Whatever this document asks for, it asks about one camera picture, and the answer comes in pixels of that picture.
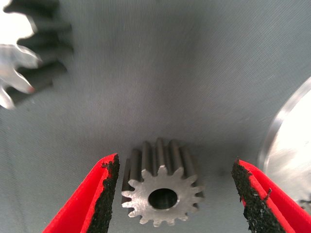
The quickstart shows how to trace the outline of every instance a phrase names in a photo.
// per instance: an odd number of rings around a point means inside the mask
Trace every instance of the spur gear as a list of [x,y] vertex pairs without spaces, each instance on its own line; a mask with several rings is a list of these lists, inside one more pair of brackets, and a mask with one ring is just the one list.
[[186,221],[187,213],[198,210],[203,200],[203,187],[196,186],[191,155],[175,140],[164,146],[159,138],[154,148],[143,143],[142,151],[134,149],[126,161],[122,186],[122,207],[129,208],[129,217],[141,216],[140,223],[153,220],[169,226],[175,219]]
[[21,68],[29,73],[58,61],[65,46],[57,32],[71,26],[52,18],[57,6],[57,0],[0,0],[0,106],[14,108],[10,88],[30,94],[41,86],[27,80]]

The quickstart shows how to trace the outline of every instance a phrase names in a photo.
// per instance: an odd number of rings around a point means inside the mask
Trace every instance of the metal gear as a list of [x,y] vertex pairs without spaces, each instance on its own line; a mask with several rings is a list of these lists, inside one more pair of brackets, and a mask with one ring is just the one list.
[[10,88],[29,94],[41,86],[27,80],[19,68],[38,69],[58,61],[64,46],[56,32],[71,26],[52,19],[57,6],[58,0],[0,0],[0,106],[14,108]]
[[198,210],[203,187],[197,179],[186,147],[175,140],[164,146],[161,138],[155,148],[144,142],[142,151],[134,149],[126,161],[122,207],[129,208],[129,217],[141,216],[141,224],[153,220],[155,227],[162,221],[173,226],[175,219],[186,221],[187,213]]

